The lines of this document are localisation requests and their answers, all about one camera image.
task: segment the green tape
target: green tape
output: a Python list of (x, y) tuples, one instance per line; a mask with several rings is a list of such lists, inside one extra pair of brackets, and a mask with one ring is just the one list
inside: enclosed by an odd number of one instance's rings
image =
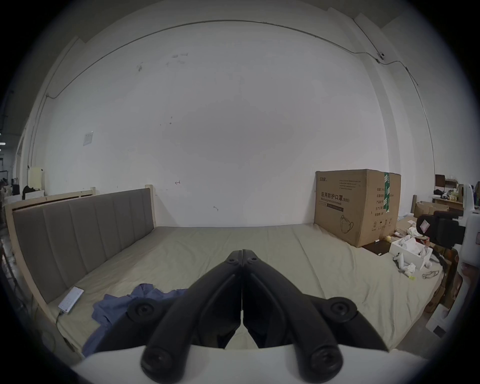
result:
[(386, 212), (390, 212), (390, 174), (384, 172), (385, 178), (385, 191), (384, 191), (384, 209)]

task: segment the cardboard box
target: cardboard box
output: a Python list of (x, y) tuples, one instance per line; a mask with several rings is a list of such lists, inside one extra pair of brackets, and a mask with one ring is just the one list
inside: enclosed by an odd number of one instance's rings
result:
[(444, 294), (445, 294), (445, 287), (439, 286), (435, 291), (432, 299), (425, 307), (425, 312), (432, 313), (435, 310), (435, 308), (437, 308), (437, 305), (442, 299), (442, 297), (444, 296)]
[(361, 247), (393, 234), (400, 175), (371, 169), (318, 171), (314, 223)]
[(415, 204), (415, 211), (413, 212), (413, 217), (419, 218), (421, 215), (433, 215), (435, 211), (448, 211), (448, 206), (445, 204), (419, 201)]

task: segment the wall-mounted cable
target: wall-mounted cable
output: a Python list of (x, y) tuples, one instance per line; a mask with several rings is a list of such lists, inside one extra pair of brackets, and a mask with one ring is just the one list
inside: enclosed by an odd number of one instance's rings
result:
[[(357, 27), (363, 32), (363, 34), (365, 35), (365, 37), (368, 39), (368, 41), (370, 41), (370, 44), (372, 45), (372, 47), (377, 51), (378, 55), (380, 56), (381, 53), (380, 51), (377, 49), (377, 47), (375, 46), (375, 44), (370, 40), (370, 38), (367, 36), (367, 34), (363, 31), (363, 29), (357, 24), (357, 22), (352, 19), (353, 22), (357, 25)], [(408, 70), (408, 67), (402, 63), (400, 60), (394, 60), (394, 61), (391, 61), (389, 63), (382, 63), (381, 61), (375, 59), (377, 61), (377, 63), (379, 64), (382, 64), (382, 65), (390, 65), (390, 64), (393, 64), (393, 63), (400, 63), (403, 68), (405, 68), (405, 70), (407, 71), (408, 75), (410, 76), (410, 80), (412, 81), (413, 83), (413, 87), (415, 88), (415, 91), (417, 92), (417, 96), (419, 97), (419, 101), (420, 101), (420, 105), (421, 105), (421, 108), (423, 110), (423, 114), (425, 115), (425, 121), (427, 122), (427, 128), (428, 128), (428, 134), (430, 136), (430, 144), (432, 145), (432, 160), (433, 160), (433, 174), (435, 175), (436, 174), (436, 171), (435, 171), (435, 152), (433, 150), (433, 140), (432, 140), (432, 131), (430, 130), (430, 124), (428, 123), (428, 118), (427, 118), (427, 112), (425, 111), (425, 107), (423, 106), (423, 102), (421, 100), (421, 97), (420, 97), (420, 92), (418, 90), (417, 87), (419, 87), (419, 84), (417, 83), (417, 80), (415, 80), (415, 78), (413, 77), (413, 75), (411, 74), (411, 72)]]
[[(410, 73), (410, 71), (408, 70), (408, 68), (406, 67), (405, 64), (403, 64), (400, 60), (394, 60), (394, 61), (391, 61), (391, 62), (388, 62), (388, 63), (384, 63), (384, 62), (381, 62), (378, 58), (376, 58), (374, 55), (372, 55), (371, 53), (369, 52), (355, 52), (355, 51), (352, 51), (348, 48), (345, 48), (343, 47), (342, 45), (340, 44), (337, 44), (325, 37), (321, 37), (321, 36), (318, 36), (318, 35), (315, 35), (313, 33), (310, 33), (310, 32), (306, 32), (306, 31), (302, 31), (300, 29), (297, 29), (297, 28), (293, 28), (293, 27), (289, 27), (289, 26), (286, 26), (286, 25), (280, 25), (280, 24), (275, 24), (275, 23), (269, 23), (269, 22), (263, 22), (263, 21), (253, 21), (253, 20), (242, 20), (242, 19), (215, 19), (215, 20), (202, 20), (202, 21), (196, 21), (196, 22), (191, 22), (191, 23), (184, 23), (184, 24), (178, 24), (178, 25), (173, 25), (173, 26), (170, 26), (170, 27), (166, 27), (166, 28), (162, 28), (162, 29), (158, 29), (156, 31), (153, 31), (153, 32), (150, 32), (148, 34), (145, 34), (145, 35), (142, 35), (140, 37), (137, 37), (125, 44), (122, 44), (120, 45), (119, 47), (107, 52), (106, 54), (104, 54), (103, 56), (101, 56), (100, 58), (98, 58), (97, 60), (95, 60), (93, 63), (91, 63), (90, 65), (88, 65), (85, 69), (83, 69), (80, 73), (78, 73), (73, 79), (71, 79), (61, 90), (60, 92), (58, 92), (55, 96), (50, 96), (48, 93), (45, 93), (44, 94), (44, 102), (43, 102), (43, 105), (41, 106), (41, 108), (39, 108), (39, 111), (40, 113), (38, 113), (37, 111), (37, 116), (38, 116), (38, 119), (36, 118), (36, 124), (38, 125), (38, 122), (40, 120), (40, 117), (41, 117), (41, 114), (42, 114), (42, 111), (43, 111), (43, 107), (45, 106), (45, 101), (47, 98), (49, 99), (56, 99), (57, 97), (59, 97), (63, 91), (65, 91), (65, 89), (67, 89), (76, 79), (78, 79), (84, 72), (86, 72), (88, 69), (90, 69), (92, 66), (94, 66), (96, 63), (98, 63), (99, 61), (101, 61), (102, 59), (104, 59), (105, 57), (107, 57), (108, 55), (111, 55), (113, 52), (116, 52), (118, 51), (119, 49), (122, 49), (124, 47), (126, 47), (127, 45), (129, 44), (132, 44), (136, 41), (139, 41), (143, 38), (146, 38), (146, 37), (149, 37), (149, 36), (152, 36), (152, 35), (155, 35), (155, 34), (158, 34), (158, 33), (161, 33), (161, 32), (165, 32), (165, 31), (168, 31), (170, 29), (175, 29), (175, 28), (181, 28), (181, 27), (185, 27), (185, 26), (189, 26), (189, 25), (196, 25), (196, 24), (207, 24), (207, 23), (225, 23), (225, 22), (228, 22), (228, 23), (253, 23), (253, 24), (264, 24), (264, 25), (271, 25), (271, 26), (276, 26), (276, 27), (280, 27), (280, 28), (285, 28), (285, 29), (289, 29), (289, 30), (292, 30), (292, 31), (295, 31), (295, 32), (300, 32), (300, 33), (303, 33), (305, 35), (308, 35), (308, 36), (312, 36), (312, 37), (315, 37), (319, 40), (322, 40), (322, 41), (325, 41), (326, 43), (329, 43), (329, 44), (332, 44), (348, 53), (351, 53), (353, 55), (368, 55), (370, 56), (372, 59), (374, 59), (377, 63), (381, 64), (381, 65), (391, 65), (391, 64), (394, 64), (394, 63), (399, 63), (400, 65), (403, 66), (403, 68), (407, 71), (410, 79), (412, 80), (412, 83), (415, 87), (415, 90), (417, 91), (417, 95), (419, 96), (419, 99), (420, 99), (420, 94), (418, 92), (418, 89), (417, 89), (417, 81), (414, 79), (413, 75)], [(427, 114), (425, 112), (425, 108), (423, 107), (423, 103), (420, 99), (420, 104), (422, 105), (422, 108), (423, 108), (423, 112), (425, 114), (425, 119), (427, 120), (427, 126), (428, 126), (428, 130), (429, 130), (429, 133), (430, 133), (430, 141), (432, 142), (432, 134), (430, 132), (430, 125), (428, 123), (428, 119), (427, 119)], [(434, 168), (434, 172), (435, 172), (435, 159), (433, 159), (433, 168)]]

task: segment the white wall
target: white wall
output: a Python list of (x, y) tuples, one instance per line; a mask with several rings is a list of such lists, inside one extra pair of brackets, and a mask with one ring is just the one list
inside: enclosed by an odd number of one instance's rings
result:
[[(353, 20), (331, 9), (295, 1), (166, 0), (86, 44), (75, 42), (47, 93), (57, 95), (133, 39), (212, 19), (281, 24), (375, 53)], [(430, 144), (419, 140), (423, 157), (413, 155), (415, 137), (428, 129), (400, 69), (271, 25), (174, 28), (104, 57), (48, 99), (33, 129), (31, 164), (45, 170), (48, 194), (151, 183), (159, 225), (312, 222), (314, 172), (329, 169), (402, 174), (403, 214), (424, 180), (421, 192), (431, 193), (433, 167)], [(83, 146), (89, 131), (93, 142)], [(417, 158), (426, 164), (417, 167)]]
[(453, 53), (414, 9), (382, 31), (419, 83), (432, 133), (435, 172), (475, 184), (480, 180), (479, 106)]

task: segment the white plastic part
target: white plastic part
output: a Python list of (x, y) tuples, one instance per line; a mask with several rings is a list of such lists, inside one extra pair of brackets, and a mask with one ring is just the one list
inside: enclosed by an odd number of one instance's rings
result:
[[(145, 347), (99, 352), (72, 367), (93, 384), (153, 384), (140, 367)], [(408, 352), (390, 353), (339, 345), (343, 367), (329, 384), (406, 383), (427, 362)], [(192, 345), (179, 383), (305, 383), (293, 345), (260, 349), (219, 349)]]
[(475, 211), (473, 191), (469, 184), (465, 184), (463, 208), (463, 217), (459, 220), (459, 224), (465, 227), (465, 235), (462, 245), (456, 244), (454, 246), (458, 250), (458, 267), (456, 271), (462, 277), (462, 285), (452, 308), (448, 310), (439, 304), (426, 324), (427, 329), (439, 337), (442, 337), (451, 329), (470, 288), (471, 281), (463, 274), (462, 264), (470, 264), (475, 267), (480, 266), (480, 213)]

